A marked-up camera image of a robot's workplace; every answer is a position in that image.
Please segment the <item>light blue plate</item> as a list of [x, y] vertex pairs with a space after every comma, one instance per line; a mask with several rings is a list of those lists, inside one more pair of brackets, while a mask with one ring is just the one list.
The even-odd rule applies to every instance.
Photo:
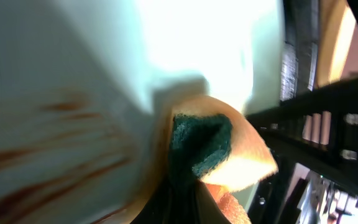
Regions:
[[172, 107], [277, 106], [283, 25], [281, 1], [0, 0], [0, 223], [131, 223], [180, 192]]

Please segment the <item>green yellow sponge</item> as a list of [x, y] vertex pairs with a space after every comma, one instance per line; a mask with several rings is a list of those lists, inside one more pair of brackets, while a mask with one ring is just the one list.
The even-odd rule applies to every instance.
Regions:
[[174, 105], [168, 127], [168, 168], [174, 187], [184, 192], [199, 180], [231, 223], [250, 223], [233, 192], [278, 172], [255, 128], [236, 109], [210, 96]]

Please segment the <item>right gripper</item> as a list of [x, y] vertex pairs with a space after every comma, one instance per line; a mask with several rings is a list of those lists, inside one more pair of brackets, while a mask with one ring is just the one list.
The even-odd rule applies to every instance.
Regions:
[[253, 223], [317, 222], [335, 191], [358, 197], [358, 75], [248, 116], [278, 164], [260, 182]]

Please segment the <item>yellow plate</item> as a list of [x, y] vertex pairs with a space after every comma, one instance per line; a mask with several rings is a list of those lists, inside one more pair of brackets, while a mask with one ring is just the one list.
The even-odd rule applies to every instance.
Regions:
[[346, 0], [319, 2], [319, 52], [316, 87], [341, 79], [352, 41], [356, 19]]

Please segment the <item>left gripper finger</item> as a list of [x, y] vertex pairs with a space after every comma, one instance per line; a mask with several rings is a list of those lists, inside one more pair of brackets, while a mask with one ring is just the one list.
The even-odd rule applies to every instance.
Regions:
[[183, 193], [164, 179], [131, 224], [230, 224], [230, 221], [205, 184], [196, 181]]

